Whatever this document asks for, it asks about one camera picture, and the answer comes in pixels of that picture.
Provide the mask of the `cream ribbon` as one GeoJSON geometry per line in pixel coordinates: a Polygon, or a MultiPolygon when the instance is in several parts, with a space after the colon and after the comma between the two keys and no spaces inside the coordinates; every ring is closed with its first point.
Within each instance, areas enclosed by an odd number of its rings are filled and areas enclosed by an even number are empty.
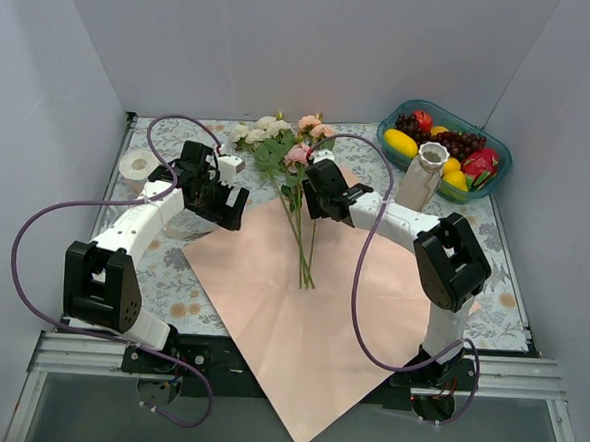
{"type": "Polygon", "coordinates": [[[165,226],[163,232],[173,240],[192,241],[210,234],[215,229],[215,225],[211,223],[199,222],[196,224],[165,226]]]}

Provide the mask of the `pink twin-bloom flower stem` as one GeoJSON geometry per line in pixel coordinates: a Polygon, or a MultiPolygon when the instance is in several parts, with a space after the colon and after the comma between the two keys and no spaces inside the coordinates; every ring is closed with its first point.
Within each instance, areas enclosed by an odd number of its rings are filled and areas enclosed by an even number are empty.
{"type": "MultiPolygon", "coordinates": [[[[315,148],[319,142],[331,137],[335,132],[331,126],[323,123],[322,119],[323,114],[320,112],[317,114],[305,115],[297,122],[296,145],[298,146],[298,151],[296,160],[293,163],[293,167],[298,169],[297,174],[299,181],[303,181],[305,179],[304,167],[308,163],[308,152],[315,148]]],[[[312,282],[311,274],[313,246],[310,246],[310,252],[309,254],[306,254],[301,214],[301,208],[304,202],[304,191],[301,185],[298,185],[297,190],[297,200],[300,202],[297,212],[295,213],[300,261],[299,285],[303,289],[309,289],[315,287],[314,283],[312,282]]]]}

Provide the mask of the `pink wrapping paper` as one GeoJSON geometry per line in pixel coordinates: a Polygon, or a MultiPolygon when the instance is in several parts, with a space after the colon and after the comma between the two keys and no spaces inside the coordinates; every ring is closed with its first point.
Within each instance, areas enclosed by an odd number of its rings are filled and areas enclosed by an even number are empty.
{"type": "MultiPolygon", "coordinates": [[[[306,221],[314,288],[298,285],[298,255],[279,200],[244,213],[239,231],[215,230],[186,260],[293,442],[310,442],[390,374],[359,347],[351,319],[355,265],[367,232],[306,221]]],[[[389,366],[418,354],[430,303],[413,254],[375,235],[357,298],[368,350],[389,366]]]]}

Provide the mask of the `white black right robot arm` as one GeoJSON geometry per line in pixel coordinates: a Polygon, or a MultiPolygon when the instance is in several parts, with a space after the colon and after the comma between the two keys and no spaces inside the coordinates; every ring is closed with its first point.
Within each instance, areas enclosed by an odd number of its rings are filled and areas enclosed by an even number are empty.
{"type": "Polygon", "coordinates": [[[351,291],[353,331],[367,358],[391,372],[398,383],[436,388],[452,380],[467,343],[463,337],[467,317],[491,275],[491,267],[469,222],[458,213],[439,218],[402,207],[365,184],[350,186],[331,158],[309,162],[303,187],[311,218],[330,218],[367,232],[351,291]],[[402,367],[378,360],[360,332],[359,281],[375,235],[414,255],[420,286],[430,303],[427,331],[418,354],[402,367]]]}

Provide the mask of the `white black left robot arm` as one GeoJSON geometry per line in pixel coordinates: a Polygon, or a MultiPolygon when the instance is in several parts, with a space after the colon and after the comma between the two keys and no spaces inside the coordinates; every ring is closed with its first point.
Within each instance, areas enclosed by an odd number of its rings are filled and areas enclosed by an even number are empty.
{"type": "Polygon", "coordinates": [[[89,243],[75,242],[65,255],[63,310],[146,347],[144,359],[159,373],[177,366],[171,327],[143,308],[136,265],[164,226],[189,210],[223,229],[238,231],[250,191],[234,189],[245,168],[236,155],[219,155],[187,141],[179,158],[155,167],[140,200],[89,243]]]}

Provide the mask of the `white ribbed vase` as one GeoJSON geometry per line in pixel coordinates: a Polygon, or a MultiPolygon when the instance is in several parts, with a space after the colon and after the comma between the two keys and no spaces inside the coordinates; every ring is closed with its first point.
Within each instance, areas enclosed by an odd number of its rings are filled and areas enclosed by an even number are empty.
{"type": "Polygon", "coordinates": [[[447,149],[437,142],[420,146],[398,187],[394,202],[421,212],[440,185],[442,168],[448,158],[447,149]]]}

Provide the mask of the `floral patterned table mat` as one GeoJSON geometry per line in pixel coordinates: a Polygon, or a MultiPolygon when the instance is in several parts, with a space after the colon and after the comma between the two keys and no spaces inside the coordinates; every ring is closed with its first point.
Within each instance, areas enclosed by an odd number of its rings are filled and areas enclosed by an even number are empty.
{"type": "MultiPolygon", "coordinates": [[[[179,156],[181,145],[188,139],[209,143],[210,133],[224,144],[230,142],[234,121],[206,120],[200,129],[185,120],[168,119],[151,126],[143,116],[131,118],[121,145],[122,151],[141,149],[152,142],[166,159],[179,156]]],[[[376,151],[359,142],[360,137],[376,139],[377,128],[372,124],[335,124],[335,131],[345,134],[334,148],[338,163],[349,167],[363,183],[382,192],[387,186],[384,162],[376,151]]],[[[424,210],[429,214],[446,216],[457,212],[466,217],[489,260],[491,277],[478,298],[479,308],[470,316],[467,337],[477,348],[499,355],[536,350],[515,279],[509,249],[496,199],[487,197],[467,203],[452,203],[434,196],[424,210]]],[[[205,222],[189,212],[182,212],[168,225],[205,222]]],[[[182,252],[184,246],[196,241],[173,240],[162,231],[147,248],[138,267],[138,279],[145,307],[161,319],[188,334],[218,335],[226,333],[224,324],[210,303],[202,285],[196,279],[182,252]]]]}

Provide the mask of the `single pink flower stem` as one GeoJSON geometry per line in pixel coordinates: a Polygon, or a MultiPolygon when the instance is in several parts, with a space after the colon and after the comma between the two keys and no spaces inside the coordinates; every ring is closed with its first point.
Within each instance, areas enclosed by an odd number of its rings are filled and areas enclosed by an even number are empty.
{"type": "Polygon", "coordinates": [[[309,146],[304,142],[293,146],[286,154],[281,166],[284,168],[285,179],[280,186],[280,199],[287,215],[291,233],[296,242],[298,255],[298,285],[301,289],[314,288],[311,264],[306,257],[303,240],[303,181],[306,179],[309,146]]]}

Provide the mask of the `white flower stem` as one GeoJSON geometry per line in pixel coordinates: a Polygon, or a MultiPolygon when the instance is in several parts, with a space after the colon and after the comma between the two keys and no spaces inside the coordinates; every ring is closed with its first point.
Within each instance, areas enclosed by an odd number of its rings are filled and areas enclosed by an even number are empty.
{"type": "Polygon", "coordinates": [[[264,116],[251,124],[239,122],[229,134],[236,149],[253,154],[254,165],[270,181],[280,202],[280,186],[285,180],[281,164],[289,150],[296,146],[296,131],[297,125],[291,125],[278,113],[264,116]]]}

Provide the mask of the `yellow mango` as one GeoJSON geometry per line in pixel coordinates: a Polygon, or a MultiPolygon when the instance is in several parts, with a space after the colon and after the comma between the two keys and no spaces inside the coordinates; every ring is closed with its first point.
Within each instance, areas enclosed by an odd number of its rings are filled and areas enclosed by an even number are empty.
{"type": "Polygon", "coordinates": [[[395,152],[402,154],[408,159],[412,159],[418,154],[419,147],[417,142],[401,130],[387,129],[383,134],[383,139],[395,152]]]}

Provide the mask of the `red apple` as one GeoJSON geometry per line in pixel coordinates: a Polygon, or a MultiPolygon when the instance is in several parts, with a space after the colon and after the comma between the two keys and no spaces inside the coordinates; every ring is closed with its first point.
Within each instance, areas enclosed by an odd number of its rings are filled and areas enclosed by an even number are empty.
{"type": "Polygon", "coordinates": [[[422,110],[415,110],[412,113],[412,117],[414,119],[414,123],[418,126],[418,128],[422,132],[430,132],[433,127],[433,118],[432,116],[422,110]]]}

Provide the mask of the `orange fruit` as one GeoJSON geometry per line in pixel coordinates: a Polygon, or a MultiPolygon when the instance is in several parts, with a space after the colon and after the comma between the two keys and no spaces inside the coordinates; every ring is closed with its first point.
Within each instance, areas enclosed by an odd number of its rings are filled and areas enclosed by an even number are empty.
{"type": "Polygon", "coordinates": [[[445,126],[433,126],[430,130],[430,135],[431,136],[435,136],[435,135],[440,135],[440,134],[444,134],[445,132],[448,132],[449,129],[445,126]]]}

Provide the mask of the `yellow lemon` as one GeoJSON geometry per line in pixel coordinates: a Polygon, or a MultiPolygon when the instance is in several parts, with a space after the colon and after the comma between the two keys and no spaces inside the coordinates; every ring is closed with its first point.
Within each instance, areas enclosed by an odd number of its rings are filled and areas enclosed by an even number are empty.
{"type": "Polygon", "coordinates": [[[467,177],[460,170],[445,173],[443,175],[443,181],[457,190],[468,192],[467,177]]]}
{"type": "Polygon", "coordinates": [[[444,168],[442,168],[442,174],[446,175],[447,173],[459,171],[460,169],[462,169],[461,162],[453,157],[449,157],[444,168]]]}

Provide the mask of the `dark purple grapes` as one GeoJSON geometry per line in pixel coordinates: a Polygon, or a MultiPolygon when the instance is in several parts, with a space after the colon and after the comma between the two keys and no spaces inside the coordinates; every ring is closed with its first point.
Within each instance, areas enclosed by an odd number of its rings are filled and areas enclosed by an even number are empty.
{"type": "Polygon", "coordinates": [[[422,132],[414,123],[412,113],[409,115],[401,113],[396,118],[394,125],[398,130],[414,139],[418,146],[427,142],[436,142],[444,146],[449,154],[460,162],[486,146],[487,138],[480,134],[449,130],[444,134],[431,136],[430,132],[422,132]]]}

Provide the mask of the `teal plastic fruit basket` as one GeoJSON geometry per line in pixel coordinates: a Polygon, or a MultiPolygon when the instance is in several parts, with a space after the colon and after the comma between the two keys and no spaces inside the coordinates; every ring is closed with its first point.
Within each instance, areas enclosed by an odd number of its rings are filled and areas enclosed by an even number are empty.
{"type": "Polygon", "coordinates": [[[437,193],[451,202],[469,202],[471,200],[489,196],[495,190],[495,188],[500,185],[508,171],[512,168],[513,162],[509,149],[501,141],[487,134],[482,129],[429,101],[415,99],[404,102],[403,104],[400,104],[392,114],[380,122],[376,137],[380,141],[383,149],[382,151],[390,163],[403,172],[405,172],[411,164],[411,159],[406,158],[404,155],[398,152],[395,152],[395,150],[387,145],[386,141],[383,139],[383,134],[387,129],[397,129],[394,125],[394,122],[401,113],[409,115],[415,110],[421,110],[429,113],[432,116],[435,126],[445,126],[449,130],[453,131],[484,135],[487,138],[485,148],[494,149],[499,155],[499,165],[496,175],[481,189],[474,191],[468,190],[468,192],[464,192],[455,189],[451,185],[446,184],[446,182],[443,182],[439,185],[437,193]]]}

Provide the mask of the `pink dragon fruit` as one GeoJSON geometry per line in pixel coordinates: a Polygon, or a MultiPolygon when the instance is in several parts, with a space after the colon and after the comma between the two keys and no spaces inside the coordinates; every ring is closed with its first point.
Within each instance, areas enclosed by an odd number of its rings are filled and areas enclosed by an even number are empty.
{"type": "Polygon", "coordinates": [[[481,189],[497,173],[499,155],[496,150],[483,148],[473,152],[462,163],[461,171],[466,177],[466,186],[470,191],[481,189]]]}

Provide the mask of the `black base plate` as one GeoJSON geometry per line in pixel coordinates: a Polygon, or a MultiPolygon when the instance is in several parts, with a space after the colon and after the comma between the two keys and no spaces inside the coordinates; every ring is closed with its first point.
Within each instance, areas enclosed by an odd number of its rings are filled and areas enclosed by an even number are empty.
{"type": "MultiPolygon", "coordinates": [[[[39,366],[56,372],[104,372],[131,375],[141,379],[179,384],[185,397],[203,397],[205,388],[191,371],[167,361],[101,338],[71,333],[49,333],[39,344],[39,366]]],[[[266,389],[254,378],[250,366],[228,337],[182,335],[179,359],[196,368],[210,382],[219,397],[263,398],[266,389]]],[[[453,399],[469,393],[476,386],[478,396],[544,398],[546,385],[555,379],[551,363],[528,357],[484,355],[480,368],[471,353],[439,380],[409,373],[389,374],[368,393],[363,404],[379,404],[385,409],[408,411],[438,409],[452,411],[453,399]]]]}

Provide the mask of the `aluminium frame rail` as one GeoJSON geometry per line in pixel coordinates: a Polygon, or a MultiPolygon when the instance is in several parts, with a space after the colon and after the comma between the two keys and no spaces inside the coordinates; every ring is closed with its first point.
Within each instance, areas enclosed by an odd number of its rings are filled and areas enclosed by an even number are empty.
{"type": "MultiPolygon", "coordinates": [[[[292,442],[261,398],[222,397],[210,419],[182,429],[143,408],[160,389],[151,374],[125,373],[118,343],[46,333],[34,353],[11,442],[292,442]]],[[[311,442],[574,442],[565,393],[551,360],[486,356],[476,397],[434,427],[408,411],[360,404],[311,442]]]]}

